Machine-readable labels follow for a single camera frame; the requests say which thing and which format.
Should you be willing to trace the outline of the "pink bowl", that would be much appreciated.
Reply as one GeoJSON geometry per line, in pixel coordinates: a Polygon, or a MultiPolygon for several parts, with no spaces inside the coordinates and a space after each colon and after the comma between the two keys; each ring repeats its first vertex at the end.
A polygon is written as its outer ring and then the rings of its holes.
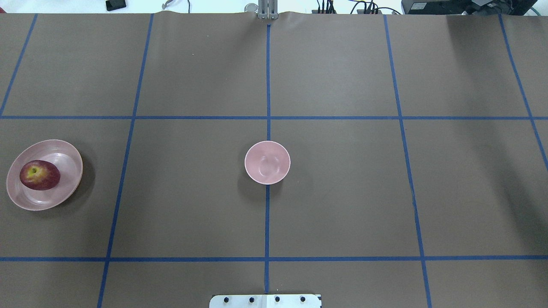
{"type": "Polygon", "coordinates": [[[291,158],[280,143],[262,141],[251,146],[244,157],[248,176],[263,185],[281,182],[289,173],[291,158]]]}

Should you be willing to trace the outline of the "pink plate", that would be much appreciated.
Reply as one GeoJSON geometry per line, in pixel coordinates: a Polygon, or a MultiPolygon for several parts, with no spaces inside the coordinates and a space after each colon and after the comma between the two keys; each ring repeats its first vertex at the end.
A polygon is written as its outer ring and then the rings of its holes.
{"type": "Polygon", "coordinates": [[[6,176],[6,192],[20,208],[38,211],[53,208],[66,201],[80,185],[83,175],[83,161],[79,151],[69,142],[49,139],[25,149],[12,162],[6,176]],[[44,160],[60,171],[60,181],[49,190],[33,190],[26,187],[19,178],[25,163],[44,160]]]}

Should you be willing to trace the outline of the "red apple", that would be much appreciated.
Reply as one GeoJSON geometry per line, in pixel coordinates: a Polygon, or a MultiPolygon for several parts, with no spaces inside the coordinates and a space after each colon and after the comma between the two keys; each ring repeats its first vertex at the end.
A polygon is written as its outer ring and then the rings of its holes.
{"type": "Polygon", "coordinates": [[[56,187],[61,174],[57,166],[46,160],[32,160],[23,165],[19,173],[21,183],[32,190],[45,191],[56,187]]]}

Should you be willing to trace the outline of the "brown paper table cover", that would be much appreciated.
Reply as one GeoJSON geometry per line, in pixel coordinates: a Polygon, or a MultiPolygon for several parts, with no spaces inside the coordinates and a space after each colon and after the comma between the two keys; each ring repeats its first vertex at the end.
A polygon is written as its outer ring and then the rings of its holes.
{"type": "Polygon", "coordinates": [[[547,306],[547,18],[1,15],[1,306],[547,306]]]}

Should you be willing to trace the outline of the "small black square device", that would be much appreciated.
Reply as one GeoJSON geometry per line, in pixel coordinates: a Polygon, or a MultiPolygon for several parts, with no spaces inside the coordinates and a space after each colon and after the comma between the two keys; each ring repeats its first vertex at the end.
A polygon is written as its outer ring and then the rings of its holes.
{"type": "Polygon", "coordinates": [[[106,0],[105,7],[108,12],[126,8],[126,0],[106,0]]]}

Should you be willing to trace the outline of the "aluminium frame post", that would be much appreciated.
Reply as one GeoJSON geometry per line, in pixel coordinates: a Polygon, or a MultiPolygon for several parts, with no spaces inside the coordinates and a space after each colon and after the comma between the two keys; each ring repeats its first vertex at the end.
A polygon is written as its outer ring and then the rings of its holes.
{"type": "Polygon", "coordinates": [[[262,20],[278,19],[278,0],[259,0],[257,16],[262,20]]]}

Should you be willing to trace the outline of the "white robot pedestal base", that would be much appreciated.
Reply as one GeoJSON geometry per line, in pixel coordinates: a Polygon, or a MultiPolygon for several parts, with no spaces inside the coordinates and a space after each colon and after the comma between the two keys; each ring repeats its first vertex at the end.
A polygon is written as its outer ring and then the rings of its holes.
{"type": "Polygon", "coordinates": [[[213,296],[210,308],[321,308],[316,294],[242,294],[213,296]]]}

